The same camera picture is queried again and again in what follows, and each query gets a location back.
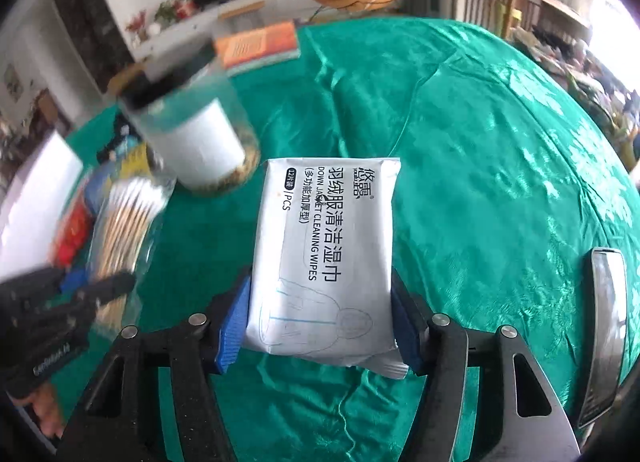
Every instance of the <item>tv stand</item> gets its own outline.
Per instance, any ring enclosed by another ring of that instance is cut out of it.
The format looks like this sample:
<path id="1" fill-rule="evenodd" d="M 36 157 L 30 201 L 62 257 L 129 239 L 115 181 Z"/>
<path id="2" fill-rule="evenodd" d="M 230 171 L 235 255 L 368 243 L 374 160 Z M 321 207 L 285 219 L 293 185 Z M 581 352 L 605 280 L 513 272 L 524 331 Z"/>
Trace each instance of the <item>tv stand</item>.
<path id="1" fill-rule="evenodd" d="M 313 0 L 229 0 L 209 6 L 202 12 L 172 25 L 155 37 L 143 42 L 137 48 L 130 48 L 136 62 L 169 53 L 172 49 L 201 39 L 219 38 L 231 34 L 233 30 L 226 21 L 233 11 L 252 4 L 264 2 L 260 16 L 265 24 L 277 23 L 288 19 L 309 19 L 318 8 Z M 237 30 L 251 29 L 237 23 Z"/>
<path id="2" fill-rule="evenodd" d="M 265 1 L 256 1 L 255 3 L 251 3 L 247 6 L 243 6 L 240 8 L 236 8 L 235 10 L 228 10 L 218 15 L 218 19 L 220 21 L 225 20 L 229 23 L 231 27 L 231 31 L 235 34 L 238 32 L 238 19 L 241 16 L 250 17 L 254 23 L 254 28 L 264 27 L 264 19 L 260 14 L 260 11 L 266 5 Z"/>

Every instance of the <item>metal screw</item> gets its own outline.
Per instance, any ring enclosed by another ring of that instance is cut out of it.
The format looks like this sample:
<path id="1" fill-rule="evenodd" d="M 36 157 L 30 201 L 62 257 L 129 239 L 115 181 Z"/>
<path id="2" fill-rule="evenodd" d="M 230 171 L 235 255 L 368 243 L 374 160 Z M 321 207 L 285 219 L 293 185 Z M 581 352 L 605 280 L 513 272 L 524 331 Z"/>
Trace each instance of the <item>metal screw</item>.
<path id="1" fill-rule="evenodd" d="M 197 314 L 191 314 L 189 316 L 189 324 L 194 327 L 199 327 L 207 322 L 207 316 L 198 312 Z"/>
<path id="2" fill-rule="evenodd" d="M 451 323 L 449 316 L 447 316 L 446 314 L 434 314 L 431 318 L 431 321 L 433 321 L 434 325 L 438 325 L 439 327 L 446 327 L 449 323 Z"/>
<path id="3" fill-rule="evenodd" d="M 134 338 L 136 335 L 138 334 L 138 329 L 135 328 L 133 325 L 129 325 L 127 327 L 124 327 L 121 331 L 120 331 L 120 335 L 122 337 L 124 337 L 125 339 L 132 339 Z"/>
<path id="4" fill-rule="evenodd" d="M 518 335 L 518 331 L 511 325 L 505 325 L 504 327 L 500 328 L 500 333 L 503 336 L 508 337 L 509 339 L 513 339 Z"/>

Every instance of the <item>human hand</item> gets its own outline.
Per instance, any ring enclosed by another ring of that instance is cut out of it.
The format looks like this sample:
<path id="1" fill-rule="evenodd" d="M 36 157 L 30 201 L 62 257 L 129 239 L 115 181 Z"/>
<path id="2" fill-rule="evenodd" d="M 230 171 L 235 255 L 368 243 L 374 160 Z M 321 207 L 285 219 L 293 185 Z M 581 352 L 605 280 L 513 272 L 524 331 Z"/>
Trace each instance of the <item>human hand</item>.
<path id="1" fill-rule="evenodd" d="M 11 399 L 16 406 L 31 404 L 33 413 L 40 419 L 40 431 L 48 438 L 62 437 L 65 429 L 62 412 L 58 406 L 56 389 L 50 382 L 45 382 L 26 398 Z"/>

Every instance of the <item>wet wipes package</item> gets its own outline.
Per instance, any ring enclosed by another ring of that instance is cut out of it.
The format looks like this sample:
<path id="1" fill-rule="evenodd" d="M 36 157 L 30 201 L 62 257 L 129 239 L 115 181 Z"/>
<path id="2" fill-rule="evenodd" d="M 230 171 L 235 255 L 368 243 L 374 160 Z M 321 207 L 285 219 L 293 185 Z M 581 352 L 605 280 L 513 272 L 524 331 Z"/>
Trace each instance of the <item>wet wipes package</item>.
<path id="1" fill-rule="evenodd" d="M 403 378 L 390 285 L 395 158 L 268 161 L 246 346 Z"/>

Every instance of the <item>white plastic package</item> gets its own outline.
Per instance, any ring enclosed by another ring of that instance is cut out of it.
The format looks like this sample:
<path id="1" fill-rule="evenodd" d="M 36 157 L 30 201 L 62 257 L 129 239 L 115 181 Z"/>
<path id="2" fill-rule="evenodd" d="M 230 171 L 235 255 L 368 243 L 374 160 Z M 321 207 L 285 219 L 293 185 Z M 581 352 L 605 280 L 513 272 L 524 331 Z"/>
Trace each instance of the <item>white plastic package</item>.
<path id="1" fill-rule="evenodd" d="M 268 161 L 246 346 L 404 378 L 391 317 L 395 158 Z"/>
<path id="2" fill-rule="evenodd" d="M 25 161 L 0 207 L 0 280 L 50 263 L 82 161 L 55 131 Z"/>

